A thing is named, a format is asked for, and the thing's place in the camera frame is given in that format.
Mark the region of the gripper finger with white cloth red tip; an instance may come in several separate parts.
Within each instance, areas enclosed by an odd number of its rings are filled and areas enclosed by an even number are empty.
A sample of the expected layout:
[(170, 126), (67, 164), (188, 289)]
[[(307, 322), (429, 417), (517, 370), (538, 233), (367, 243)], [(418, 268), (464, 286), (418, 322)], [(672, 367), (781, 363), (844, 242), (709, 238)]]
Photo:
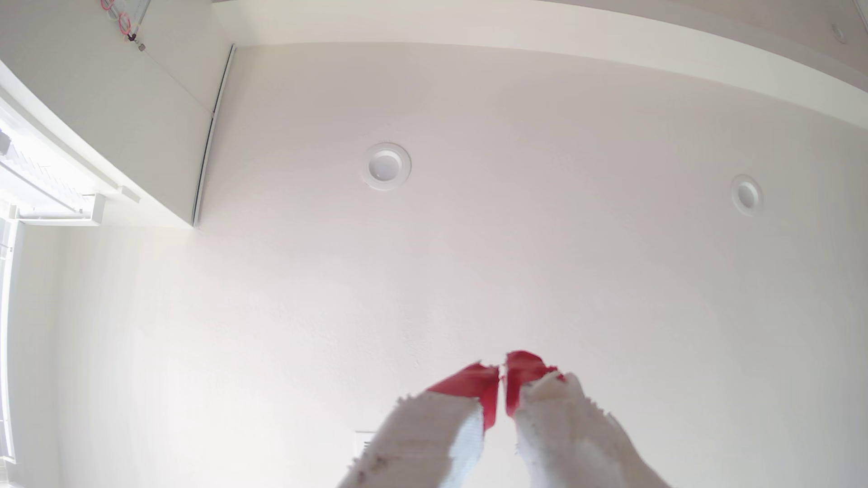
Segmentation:
[(471, 364), (398, 399), (339, 487), (461, 487), (494, 426), (498, 366)]
[(513, 351), (505, 359), (505, 389), (531, 487), (668, 487), (575, 374)]

